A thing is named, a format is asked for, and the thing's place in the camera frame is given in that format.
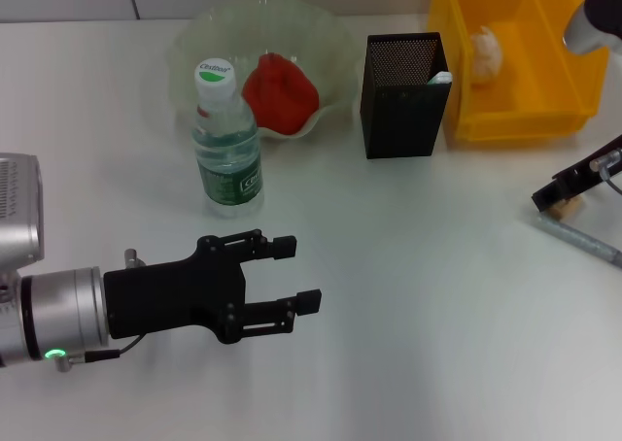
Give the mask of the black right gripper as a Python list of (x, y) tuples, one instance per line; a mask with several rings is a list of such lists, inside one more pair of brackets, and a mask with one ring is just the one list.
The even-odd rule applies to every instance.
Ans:
[(617, 137), (594, 153), (575, 163), (573, 166), (556, 174), (554, 183), (537, 190), (532, 195), (532, 201), (540, 213), (551, 209), (564, 199), (573, 198), (603, 182), (599, 170), (594, 171), (590, 164), (603, 156), (613, 152), (621, 152), (621, 138)]

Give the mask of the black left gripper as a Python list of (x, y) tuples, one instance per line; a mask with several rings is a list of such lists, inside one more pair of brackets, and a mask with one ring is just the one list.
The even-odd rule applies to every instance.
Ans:
[(294, 330), (296, 317), (317, 314), (322, 292), (300, 292), (274, 301), (245, 304), (241, 263), (288, 259), (294, 236), (266, 238), (259, 229), (202, 237), (182, 260), (104, 274), (109, 333), (114, 339), (185, 326), (203, 326), (223, 344)]

